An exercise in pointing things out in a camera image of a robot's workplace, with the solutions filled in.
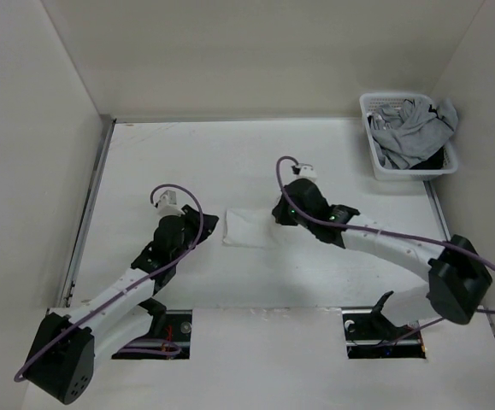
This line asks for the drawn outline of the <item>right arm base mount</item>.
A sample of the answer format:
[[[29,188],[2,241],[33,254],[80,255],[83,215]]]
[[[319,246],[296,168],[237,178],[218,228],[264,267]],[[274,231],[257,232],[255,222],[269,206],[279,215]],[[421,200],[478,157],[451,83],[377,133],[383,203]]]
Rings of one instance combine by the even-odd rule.
[[[393,294],[386,292],[370,309],[357,308],[342,311],[346,354],[350,360],[425,359],[421,333],[407,335],[411,325],[395,326],[382,309]]]

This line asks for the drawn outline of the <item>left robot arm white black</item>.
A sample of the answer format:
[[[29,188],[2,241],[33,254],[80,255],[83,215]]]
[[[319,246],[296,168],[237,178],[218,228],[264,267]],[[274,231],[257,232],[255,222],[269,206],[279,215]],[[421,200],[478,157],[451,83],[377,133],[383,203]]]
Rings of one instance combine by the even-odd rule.
[[[166,308],[153,297],[218,222],[218,216],[188,205],[161,217],[152,239],[110,287],[73,311],[44,317],[18,376],[68,405],[84,393],[103,361],[138,337],[161,337]]]

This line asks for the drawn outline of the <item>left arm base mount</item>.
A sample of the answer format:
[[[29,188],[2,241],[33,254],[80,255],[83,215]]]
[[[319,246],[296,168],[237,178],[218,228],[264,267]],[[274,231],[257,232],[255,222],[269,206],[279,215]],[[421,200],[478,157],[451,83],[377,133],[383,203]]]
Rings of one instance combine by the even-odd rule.
[[[112,356],[113,360],[189,360],[192,310],[167,310],[155,299],[140,307],[151,316],[149,330]]]

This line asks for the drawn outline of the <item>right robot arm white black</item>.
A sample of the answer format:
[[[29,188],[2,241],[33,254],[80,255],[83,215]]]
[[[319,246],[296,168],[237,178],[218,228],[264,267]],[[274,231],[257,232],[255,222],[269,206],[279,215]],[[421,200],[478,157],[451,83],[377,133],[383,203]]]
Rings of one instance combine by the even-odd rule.
[[[357,209],[329,203],[308,179],[287,184],[272,215],[280,226],[302,226],[322,243],[375,256],[422,280],[410,290],[387,290],[377,301],[369,324],[378,337],[391,337],[410,322],[438,317],[466,325],[492,284],[467,238],[455,235],[443,243],[425,243],[387,236],[381,225]]]

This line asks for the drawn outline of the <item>white tank top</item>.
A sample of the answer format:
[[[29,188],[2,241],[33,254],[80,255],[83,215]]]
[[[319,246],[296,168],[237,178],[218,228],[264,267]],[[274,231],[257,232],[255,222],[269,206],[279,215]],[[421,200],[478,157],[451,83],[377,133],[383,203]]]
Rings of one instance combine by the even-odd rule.
[[[226,246],[271,249],[277,246],[270,210],[229,208],[225,214],[222,243]]]

